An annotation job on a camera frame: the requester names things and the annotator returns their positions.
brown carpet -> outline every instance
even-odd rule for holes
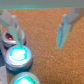
[[[9,10],[17,16],[33,53],[34,73],[41,84],[84,84],[84,18],[78,21],[61,50],[57,49],[58,25],[70,9]],[[8,71],[8,81],[14,75]]]

brown surface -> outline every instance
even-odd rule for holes
[[[58,24],[70,9],[10,10],[26,33],[34,73],[41,84],[84,84],[84,18],[76,23],[61,50]],[[13,78],[8,72],[8,81]]]

